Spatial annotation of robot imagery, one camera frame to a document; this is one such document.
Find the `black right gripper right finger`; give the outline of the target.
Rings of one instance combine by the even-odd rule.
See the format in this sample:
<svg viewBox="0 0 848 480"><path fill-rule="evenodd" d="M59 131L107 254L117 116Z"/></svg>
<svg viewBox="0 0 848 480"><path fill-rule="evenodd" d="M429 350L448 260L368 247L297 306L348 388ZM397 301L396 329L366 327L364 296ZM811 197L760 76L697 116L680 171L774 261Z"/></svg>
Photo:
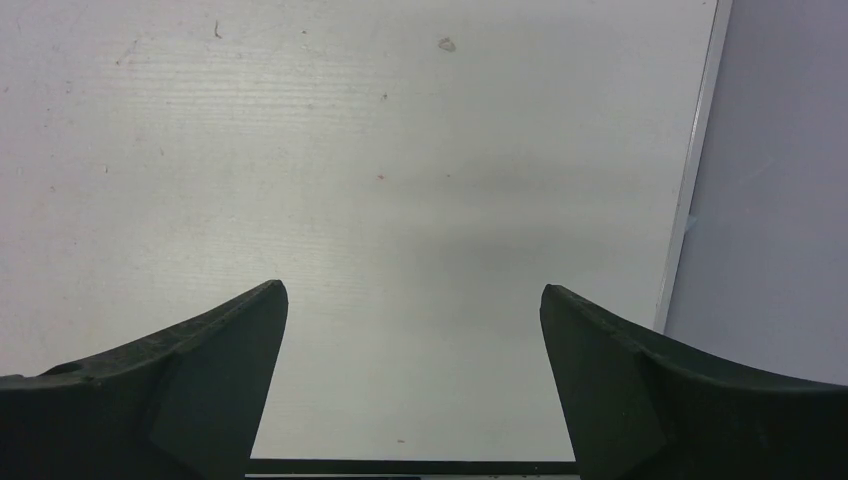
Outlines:
<svg viewBox="0 0 848 480"><path fill-rule="evenodd" d="M847 389L706 353L573 291L541 296L584 479L843 479Z"/></svg>

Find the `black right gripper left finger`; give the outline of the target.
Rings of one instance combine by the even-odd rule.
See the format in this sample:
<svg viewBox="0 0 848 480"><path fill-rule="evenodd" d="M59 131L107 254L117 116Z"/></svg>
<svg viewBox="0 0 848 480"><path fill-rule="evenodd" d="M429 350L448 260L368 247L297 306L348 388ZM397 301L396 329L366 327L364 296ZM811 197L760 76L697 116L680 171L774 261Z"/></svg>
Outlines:
<svg viewBox="0 0 848 480"><path fill-rule="evenodd" d="M278 280L122 346L1 379L5 479L241 479L288 311Z"/></svg>

